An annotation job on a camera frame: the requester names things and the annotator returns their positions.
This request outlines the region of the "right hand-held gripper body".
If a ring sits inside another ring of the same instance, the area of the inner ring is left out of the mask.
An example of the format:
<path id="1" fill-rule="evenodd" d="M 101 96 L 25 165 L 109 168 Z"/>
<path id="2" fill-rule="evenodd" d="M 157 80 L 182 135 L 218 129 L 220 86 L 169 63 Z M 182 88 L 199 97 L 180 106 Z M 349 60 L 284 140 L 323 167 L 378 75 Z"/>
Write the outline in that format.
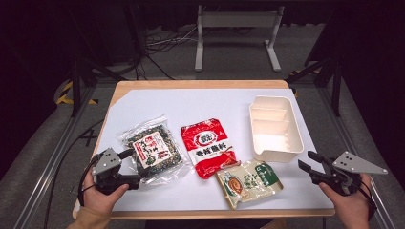
<path id="1" fill-rule="evenodd" d="M 332 166 L 319 177 L 311 177 L 314 184 L 324 182 L 341 196 L 354 194 L 361 186 L 361 174 L 387 175 L 388 170 L 381 168 L 359 156 L 344 152 L 338 158 L 331 158 Z"/>

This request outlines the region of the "person's right hand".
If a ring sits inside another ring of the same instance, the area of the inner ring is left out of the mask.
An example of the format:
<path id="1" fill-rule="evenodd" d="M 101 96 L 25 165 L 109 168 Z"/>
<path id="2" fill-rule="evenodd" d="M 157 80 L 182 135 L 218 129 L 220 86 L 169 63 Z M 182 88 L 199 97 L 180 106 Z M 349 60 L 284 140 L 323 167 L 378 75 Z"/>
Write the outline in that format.
<path id="1" fill-rule="evenodd" d="M 326 183 L 321 182 L 319 187 L 332 201 L 336 215 L 345 229 L 370 229 L 369 201 L 361 192 L 343 197 Z"/>

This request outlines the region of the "beige and green packet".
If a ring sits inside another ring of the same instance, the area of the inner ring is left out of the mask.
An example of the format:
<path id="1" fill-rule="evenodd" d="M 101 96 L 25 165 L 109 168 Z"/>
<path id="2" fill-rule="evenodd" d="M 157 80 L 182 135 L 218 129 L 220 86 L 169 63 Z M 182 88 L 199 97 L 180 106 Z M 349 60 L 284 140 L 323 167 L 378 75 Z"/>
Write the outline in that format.
<path id="1" fill-rule="evenodd" d="M 284 189 L 275 171 L 263 161 L 250 160 L 216 174 L 228 206 L 271 197 Z"/>

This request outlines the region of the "cream plastic divided box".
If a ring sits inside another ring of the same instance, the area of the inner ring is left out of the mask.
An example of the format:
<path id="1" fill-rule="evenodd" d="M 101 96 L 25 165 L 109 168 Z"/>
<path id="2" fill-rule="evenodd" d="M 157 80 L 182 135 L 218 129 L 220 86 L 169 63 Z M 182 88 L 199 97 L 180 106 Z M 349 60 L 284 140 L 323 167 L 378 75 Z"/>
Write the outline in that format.
<path id="1" fill-rule="evenodd" d="M 290 162 L 304 151 L 296 115 L 289 98 L 257 96 L 249 106 L 254 157 Z"/>

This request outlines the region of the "red seasoning packet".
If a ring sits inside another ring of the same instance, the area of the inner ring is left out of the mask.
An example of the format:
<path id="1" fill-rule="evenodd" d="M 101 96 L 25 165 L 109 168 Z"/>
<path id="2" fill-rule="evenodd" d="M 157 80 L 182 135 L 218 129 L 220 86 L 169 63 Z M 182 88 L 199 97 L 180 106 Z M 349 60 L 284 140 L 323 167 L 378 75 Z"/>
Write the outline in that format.
<path id="1" fill-rule="evenodd" d="M 216 118 L 183 126 L 181 138 L 200 178 L 208 179 L 224 168 L 240 164 L 222 123 Z"/>

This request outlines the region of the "white metal stand frame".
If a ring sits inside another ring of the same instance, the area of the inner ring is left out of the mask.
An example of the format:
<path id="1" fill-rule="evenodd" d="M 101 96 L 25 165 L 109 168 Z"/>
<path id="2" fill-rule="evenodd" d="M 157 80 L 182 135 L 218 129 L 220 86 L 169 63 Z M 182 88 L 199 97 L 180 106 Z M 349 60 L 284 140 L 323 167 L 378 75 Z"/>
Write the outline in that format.
<path id="1" fill-rule="evenodd" d="M 198 8 L 197 49 L 195 71 L 203 70 L 203 29 L 204 28 L 272 28 L 272 34 L 264 42 L 271 66 L 275 72 L 281 71 L 281 65 L 274 50 L 275 40 L 284 15 L 284 6 L 271 11 L 205 11 Z"/>

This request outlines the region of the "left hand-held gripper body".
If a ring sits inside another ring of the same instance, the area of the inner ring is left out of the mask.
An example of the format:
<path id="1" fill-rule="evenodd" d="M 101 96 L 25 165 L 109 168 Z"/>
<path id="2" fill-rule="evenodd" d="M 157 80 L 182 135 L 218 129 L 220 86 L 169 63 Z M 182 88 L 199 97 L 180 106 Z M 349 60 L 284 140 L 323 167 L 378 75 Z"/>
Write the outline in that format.
<path id="1" fill-rule="evenodd" d="M 126 176 L 119 172 L 123 159 L 118 154 L 112 148 L 106 149 L 98 154 L 98 161 L 93 168 L 94 184 L 104 195 L 112 194 L 120 185 L 127 183 Z"/>

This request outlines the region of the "black metal stand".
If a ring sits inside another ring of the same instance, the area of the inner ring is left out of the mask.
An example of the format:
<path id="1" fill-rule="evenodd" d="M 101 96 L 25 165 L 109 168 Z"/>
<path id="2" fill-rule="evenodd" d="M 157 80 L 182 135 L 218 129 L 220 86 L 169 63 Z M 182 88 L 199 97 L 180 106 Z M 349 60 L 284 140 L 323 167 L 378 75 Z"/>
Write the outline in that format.
<path id="1" fill-rule="evenodd" d="M 291 72 L 285 81 L 290 84 L 304 76 L 318 71 L 313 83 L 317 88 L 325 88 L 330 80 L 332 80 L 331 107 L 334 114 L 340 116 L 339 101 L 342 81 L 342 67 L 340 62 L 342 60 L 342 54 L 338 51 L 331 51 L 330 53 L 322 54 L 313 60 L 314 56 L 315 51 L 311 51 L 305 61 L 305 68 L 300 71 Z"/>
<path id="2" fill-rule="evenodd" d="M 96 85 L 96 76 L 92 72 L 92 69 L 96 69 L 99 72 L 106 74 L 109 78 L 114 79 L 115 81 L 126 81 L 126 78 L 118 75 L 106 67 L 103 67 L 97 64 L 95 61 L 90 60 L 87 57 L 84 57 L 82 52 L 79 49 L 75 49 L 71 53 L 72 58 L 72 76 L 73 81 L 73 102 L 74 107 L 71 114 L 71 117 L 78 115 L 79 110 L 84 103 L 84 100 L 81 98 L 80 84 L 84 83 L 86 87 L 93 88 Z"/>

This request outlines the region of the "white table mat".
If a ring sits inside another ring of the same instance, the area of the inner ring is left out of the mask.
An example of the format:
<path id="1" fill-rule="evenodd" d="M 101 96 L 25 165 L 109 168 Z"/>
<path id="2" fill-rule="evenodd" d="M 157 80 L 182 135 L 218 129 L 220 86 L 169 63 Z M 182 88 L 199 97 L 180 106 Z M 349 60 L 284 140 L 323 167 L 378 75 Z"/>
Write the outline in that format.
<path id="1" fill-rule="evenodd" d="M 236 157 L 246 162 L 254 157 L 249 106 L 260 95 L 290 99 L 304 143 L 304 151 L 290 162 L 267 161 L 284 185 L 280 193 L 241 203 L 233 210 L 214 177 L 202 179 L 189 174 L 169 184 L 127 192 L 115 205 L 115 214 L 133 213 L 140 218 L 155 213 L 216 213 L 233 218 L 254 213 L 292 216 L 333 214 L 332 202 L 298 167 L 299 160 L 309 161 L 308 151 L 313 150 L 314 144 L 290 89 L 132 90 L 109 108 L 95 151 L 100 153 L 108 148 L 123 151 L 118 135 L 159 115 L 167 117 L 168 128 L 175 138 L 181 136 L 183 126 L 216 118 L 222 123 Z"/>

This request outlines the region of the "clear bag of dried seaweed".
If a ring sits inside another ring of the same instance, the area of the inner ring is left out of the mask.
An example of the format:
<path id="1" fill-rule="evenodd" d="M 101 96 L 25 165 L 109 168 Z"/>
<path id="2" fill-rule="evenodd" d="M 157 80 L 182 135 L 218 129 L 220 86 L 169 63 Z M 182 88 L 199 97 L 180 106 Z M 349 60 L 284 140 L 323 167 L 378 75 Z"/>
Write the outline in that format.
<path id="1" fill-rule="evenodd" d="M 167 126 L 165 115 L 144 121 L 118 137 L 132 149 L 133 170 L 142 185 L 163 185 L 188 175 L 191 165 Z"/>

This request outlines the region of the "person's left hand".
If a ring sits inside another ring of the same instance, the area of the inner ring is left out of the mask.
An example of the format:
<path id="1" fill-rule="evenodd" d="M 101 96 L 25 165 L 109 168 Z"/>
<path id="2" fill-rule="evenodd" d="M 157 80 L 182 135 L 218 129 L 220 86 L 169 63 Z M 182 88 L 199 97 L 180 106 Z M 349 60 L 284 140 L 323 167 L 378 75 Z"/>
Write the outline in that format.
<path id="1" fill-rule="evenodd" d="M 128 184 L 123 184 L 112 194 L 104 195 L 97 190 L 93 181 L 92 173 L 88 172 L 84 179 L 84 206 L 99 213 L 110 214 L 113 211 L 115 204 L 125 194 L 128 188 Z"/>

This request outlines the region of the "yellow and black hazard tape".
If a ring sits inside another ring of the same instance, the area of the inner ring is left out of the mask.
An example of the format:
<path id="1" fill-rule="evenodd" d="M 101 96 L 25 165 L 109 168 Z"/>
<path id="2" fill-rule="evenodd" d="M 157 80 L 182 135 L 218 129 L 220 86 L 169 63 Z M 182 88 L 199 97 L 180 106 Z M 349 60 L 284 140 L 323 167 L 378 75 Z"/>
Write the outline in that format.
<path id="1" fill-rule="evenodd" d="M 73 81 L 68 80 L 62 89 L 59 98 L 56 100 L 56 104 L 73 104 L 74 100 L 68 97 L 70 89 L 73 87 Z"/>

